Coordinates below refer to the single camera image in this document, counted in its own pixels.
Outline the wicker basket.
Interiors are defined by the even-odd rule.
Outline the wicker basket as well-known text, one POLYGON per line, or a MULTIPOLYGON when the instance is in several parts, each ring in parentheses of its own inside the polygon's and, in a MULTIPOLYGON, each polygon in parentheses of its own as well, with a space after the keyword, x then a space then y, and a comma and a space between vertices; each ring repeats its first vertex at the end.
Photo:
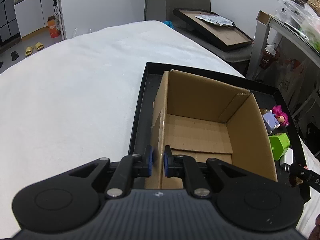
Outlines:
POLYGON ((308 5, 314 10, 320 10, 320 0, 308 0, 308 5))

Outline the pink haired doll figure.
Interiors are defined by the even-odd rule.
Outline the pink haired doll figure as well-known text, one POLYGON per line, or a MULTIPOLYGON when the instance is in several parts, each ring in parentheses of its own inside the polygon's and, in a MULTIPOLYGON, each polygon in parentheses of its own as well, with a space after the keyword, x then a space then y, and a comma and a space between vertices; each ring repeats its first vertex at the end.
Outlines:
POLYGON ((276 105, 272 109, 261 108, 260 113, 268 134, 271 134, 279 127, 287 127, 289 125, 289 117, 283 112, 281 105, 276 105))

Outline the clear plastic bags pile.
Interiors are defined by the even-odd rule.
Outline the clear plastic bags pile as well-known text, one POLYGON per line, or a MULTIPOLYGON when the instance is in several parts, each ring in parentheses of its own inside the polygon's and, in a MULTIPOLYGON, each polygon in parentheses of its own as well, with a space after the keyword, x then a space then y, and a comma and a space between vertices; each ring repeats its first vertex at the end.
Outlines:
POLYGON ((299 5, 291 0, 278 0, 276 18, 302 34, 302 38, 319 51, 319 16, 310 6, 299 5))

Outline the green hexagonal toy box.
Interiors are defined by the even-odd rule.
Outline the green hexagonal toy box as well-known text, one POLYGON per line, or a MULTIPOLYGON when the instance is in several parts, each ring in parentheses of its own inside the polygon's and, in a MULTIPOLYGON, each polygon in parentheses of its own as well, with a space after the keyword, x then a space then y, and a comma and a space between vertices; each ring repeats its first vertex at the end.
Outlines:
POLYGON ((286 133, 277 133, 269 136, 274 160, 278 161, 286 152, 291 142, 286 133))

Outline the grey metal desk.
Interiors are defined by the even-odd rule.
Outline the grey metal desk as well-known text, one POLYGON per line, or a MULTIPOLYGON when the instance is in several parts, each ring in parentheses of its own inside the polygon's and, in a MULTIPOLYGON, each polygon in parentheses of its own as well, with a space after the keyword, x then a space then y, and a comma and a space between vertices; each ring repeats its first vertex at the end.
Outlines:
POLYGON ((271 28, 299 48, 319 68, 319 52, 299 34, 295 33, 292 28, 274 16, 261 10, 257 15, 256 20, 255 37, 246 74, 247 79, 254 80, 258 73, 259 63, 262 58, 263 50, 266 48, 271 28))

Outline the grey chair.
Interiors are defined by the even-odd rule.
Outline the grey chair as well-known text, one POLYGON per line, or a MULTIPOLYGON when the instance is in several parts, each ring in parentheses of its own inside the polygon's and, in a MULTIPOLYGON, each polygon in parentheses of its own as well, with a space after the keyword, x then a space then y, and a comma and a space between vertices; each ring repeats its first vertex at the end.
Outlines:
POLYGON ((210 0, 145 0, 145 20, 171 21, 174 29, 229 63, 247 62, 253 40, 236 25, 217 26, 199 16, 213 16, 210 0))

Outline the black slipper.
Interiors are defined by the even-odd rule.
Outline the black slipper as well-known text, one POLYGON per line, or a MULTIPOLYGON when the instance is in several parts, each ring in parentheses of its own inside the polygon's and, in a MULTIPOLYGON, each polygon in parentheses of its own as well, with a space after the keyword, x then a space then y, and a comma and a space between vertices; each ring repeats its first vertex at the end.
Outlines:
POLYGON ((14 62, 15 60, 17 60, 19 58, 19 54, 16 51, 13 51, 11 53, 11 60, 12 62, 14 62))

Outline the white table cloth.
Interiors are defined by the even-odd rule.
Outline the white table cloth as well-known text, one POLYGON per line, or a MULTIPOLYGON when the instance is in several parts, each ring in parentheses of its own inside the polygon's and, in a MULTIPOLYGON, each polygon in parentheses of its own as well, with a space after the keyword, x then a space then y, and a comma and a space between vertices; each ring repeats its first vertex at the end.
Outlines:
MULTIPOLYGON (((289 176, 183 154, 181 177, 166 177, 180 189, 145 187, 130 141, 149 62, 242 77, 158 21, 65 40, 1 74, 1 239, 319 239, 315 222, 300 232, 319 191, 289 176)), ((285 132, 293 164, 319 174, 285 132)))

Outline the white power adapter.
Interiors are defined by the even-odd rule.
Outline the white power adapter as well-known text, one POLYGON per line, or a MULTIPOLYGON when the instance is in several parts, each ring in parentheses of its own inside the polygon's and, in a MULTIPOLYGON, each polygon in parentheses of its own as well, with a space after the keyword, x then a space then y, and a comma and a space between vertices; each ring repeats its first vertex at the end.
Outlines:
POLYGON ((291 148, 288 148, 284 155, 280 158, 280 167, 282 167, 285 172, 289 172, 292 164, 293 150, 291 148))

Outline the red plastic basket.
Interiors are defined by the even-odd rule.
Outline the red plastic basket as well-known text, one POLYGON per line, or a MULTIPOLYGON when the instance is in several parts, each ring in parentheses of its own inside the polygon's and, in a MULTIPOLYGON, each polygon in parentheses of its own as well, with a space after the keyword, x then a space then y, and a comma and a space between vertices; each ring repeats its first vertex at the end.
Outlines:
POLYGON ((280 57, 279 51, 276 50, 276 53, 272 55, 268 51, 263 51, 262 57, 259 63, 259 67, 262 69, 267 69, 272 63, 277 61, 280 57))

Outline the brown cardboard box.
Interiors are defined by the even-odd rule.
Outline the brown cardboard box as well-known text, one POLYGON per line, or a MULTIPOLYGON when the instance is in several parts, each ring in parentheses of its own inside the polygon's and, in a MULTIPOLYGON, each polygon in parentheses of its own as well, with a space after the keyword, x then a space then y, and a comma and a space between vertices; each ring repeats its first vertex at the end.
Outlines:
POLYGON ((263 117, 244 88, 178 70, 164 72, 154 103, 152 174, 147 189, 180 189, 179 178, 164 175, 164 148, 204 163, 217 158, 277 181, 263 117))

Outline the black shallow tray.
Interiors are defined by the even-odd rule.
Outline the black shallow tray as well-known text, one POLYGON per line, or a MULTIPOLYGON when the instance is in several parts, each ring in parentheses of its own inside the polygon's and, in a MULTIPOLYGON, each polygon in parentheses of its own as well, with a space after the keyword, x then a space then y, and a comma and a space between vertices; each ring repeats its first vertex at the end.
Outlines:
POLYGON ((284 104, 275 88, 210 70, 149 62, 145 66, 130 152, 154 148, 147 189, 178 189, 166 178, 165 146, 198 162, 221 159, 265 178, 287 183, 277 170, 260 110, 284 104))

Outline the black picture frame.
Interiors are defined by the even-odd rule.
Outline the black picture frame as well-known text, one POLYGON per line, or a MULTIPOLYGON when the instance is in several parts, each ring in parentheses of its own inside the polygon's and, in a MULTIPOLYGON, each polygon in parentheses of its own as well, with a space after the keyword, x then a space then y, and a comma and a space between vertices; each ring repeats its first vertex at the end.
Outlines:
POLYGON ((253 39, 237 26, 217 26, 197 19, 196 15, 218 15, 208 10, 175 8, 173 15, 201 34, 205 41, 223 50, 230 51, 250 46, 253 39))

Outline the crumpled printed plastic bag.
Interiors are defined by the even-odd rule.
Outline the crumpled printed plastic bag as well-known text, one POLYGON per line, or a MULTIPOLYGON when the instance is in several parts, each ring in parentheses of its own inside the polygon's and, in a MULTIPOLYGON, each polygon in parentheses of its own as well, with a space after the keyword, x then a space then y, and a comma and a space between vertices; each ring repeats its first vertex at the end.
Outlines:
POLYGON ((219 15, 196 15, 197 19, 217 26, 235 27, 233 21, 219 15))

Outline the white kitchen cabinet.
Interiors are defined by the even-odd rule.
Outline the white kitchen cabinet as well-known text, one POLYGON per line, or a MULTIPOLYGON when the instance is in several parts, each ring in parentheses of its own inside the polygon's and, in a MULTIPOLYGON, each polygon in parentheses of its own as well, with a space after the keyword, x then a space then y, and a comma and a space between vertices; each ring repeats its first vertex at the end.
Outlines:
POLYGON ((53 0, 20 0, 14 5, 16 20, 21 37, 47 26, 54 15, 53 0))

